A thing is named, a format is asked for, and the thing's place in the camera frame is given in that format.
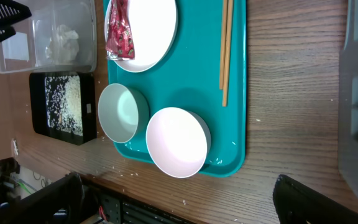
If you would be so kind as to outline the wooden chopstick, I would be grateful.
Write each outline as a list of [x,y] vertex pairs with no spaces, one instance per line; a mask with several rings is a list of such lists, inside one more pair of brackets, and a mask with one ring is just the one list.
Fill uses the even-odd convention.
[[224,56],[224,73],[223,73],[223,106],[227,106],[228,88],[229,88],[229,68],[231,57],[231,35],[232,35],[232,15],[233,15],[234,1],[227,1],[227,16],[226,16],[226,42],[225,42],[225,56]]
[[221,49],[220,49],[220,63],[219,63],[219,89],[223,89],[224,79],[224,61],[226,51],[226,29],[227,29],[227,8],[228,0],[223,0],[222,11],[222,26],[221,26]]

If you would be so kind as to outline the white tissue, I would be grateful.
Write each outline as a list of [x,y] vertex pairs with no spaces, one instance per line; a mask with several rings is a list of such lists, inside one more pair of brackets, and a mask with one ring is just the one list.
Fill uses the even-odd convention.
[[45,56],[56,64],[74,62],[79,52],[78,33],[65,24],[57,27],[55,37],[50,38],[45,48]]

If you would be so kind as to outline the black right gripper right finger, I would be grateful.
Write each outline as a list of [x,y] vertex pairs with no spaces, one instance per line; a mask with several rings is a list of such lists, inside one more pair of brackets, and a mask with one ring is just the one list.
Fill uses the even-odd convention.
[[358,213],[284,174],[277,177],[273,204],[281,224],[358,224]]

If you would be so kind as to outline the red snack wrapper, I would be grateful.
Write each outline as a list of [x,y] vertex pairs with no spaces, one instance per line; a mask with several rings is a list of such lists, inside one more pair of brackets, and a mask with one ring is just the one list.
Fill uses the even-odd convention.
[[135,58],[134,41],[127,15],[128,0],[112,0],[108,10],[106,51],[110,60]]

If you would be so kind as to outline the grey bowl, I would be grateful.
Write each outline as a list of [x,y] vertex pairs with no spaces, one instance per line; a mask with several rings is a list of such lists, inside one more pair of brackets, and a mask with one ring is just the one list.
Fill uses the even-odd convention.
[[140,91],[113,83],[99,97],[98,118],[110,140],[125,143],[146,129],[149,104]]

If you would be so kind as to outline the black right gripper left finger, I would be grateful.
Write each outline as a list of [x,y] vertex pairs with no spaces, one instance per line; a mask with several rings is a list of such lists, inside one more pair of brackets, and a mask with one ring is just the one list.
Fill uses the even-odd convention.
[[67,223],[79,223],[85,198],[81,177],[72,172],[14,205],[0,209],[0,224],[45,223],[68,210]]

